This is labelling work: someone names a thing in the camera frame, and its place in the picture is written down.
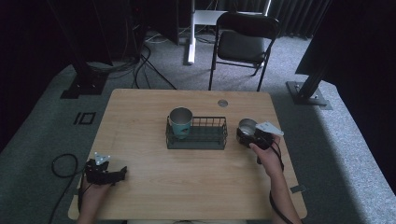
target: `circular hole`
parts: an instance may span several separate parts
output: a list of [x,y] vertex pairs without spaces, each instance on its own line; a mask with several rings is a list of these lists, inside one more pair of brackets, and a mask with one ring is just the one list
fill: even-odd
[[218,105],[221,107],[226,107],[228,105],[228,102],[226,100],[219,100]]

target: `hand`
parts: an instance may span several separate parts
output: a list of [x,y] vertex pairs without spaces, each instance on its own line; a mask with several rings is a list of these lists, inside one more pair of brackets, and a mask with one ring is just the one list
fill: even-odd
[[[274,143],[272,144],[272,147],[275,150],[280,150],[280,148],[278,148],[280,137],[274,134],[273,137],[274,137]],[[249,146],[251,149],[253,149],[253,151],[262,161],[262,166],[264,166],[265,168],[265,173],[267,173],[270,177],[283,175],[279,158],[271,148],[263,150],[253,143],[250,143]]]

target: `chair backrest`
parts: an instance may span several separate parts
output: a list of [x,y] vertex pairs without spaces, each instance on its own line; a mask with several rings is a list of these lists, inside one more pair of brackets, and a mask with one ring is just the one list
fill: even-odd
[[279,21],[263,15],[225,12],[217,20],[217,29],[234,30],[241,35],[276,39],[280,33]]

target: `stand base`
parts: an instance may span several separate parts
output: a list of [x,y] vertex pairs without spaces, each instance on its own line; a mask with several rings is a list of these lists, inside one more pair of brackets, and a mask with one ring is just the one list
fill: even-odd
[[291,97],[293,98],[293,102],[296,105],[318,105],[319,108],[322,110],[332,110],[332,106],[330,105],[330,102],[323,98],[323,95],[321,94],[319,89],[315,91],[313,96],[311,96],[308,99],[305,99],[299,97],[298,95],[300,88],[304,85],[303,82],[289,81],[286,82],[286,85],[288,86]]
[[75,77],[69,90],[64,91],[61,99],[77,99],[80,95],[100,95],[106,85],[108,74],[97,75],[90,85],[80,85]]

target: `black chair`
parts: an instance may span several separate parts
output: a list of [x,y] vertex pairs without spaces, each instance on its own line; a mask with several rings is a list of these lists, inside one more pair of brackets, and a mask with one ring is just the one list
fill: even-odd
[[[257,88],[257,91],[260,91],[271,47],[279,32],[279,22],[274,18],[234,12],[222,14],[216,22],[216,40],[210,69],[209,90],[212,89],[216,63],[225,63],[255,68],[252,76],[257,74],[263,64],[262,76]],[[268,40],[266,47],[264,46],[264,40]]]

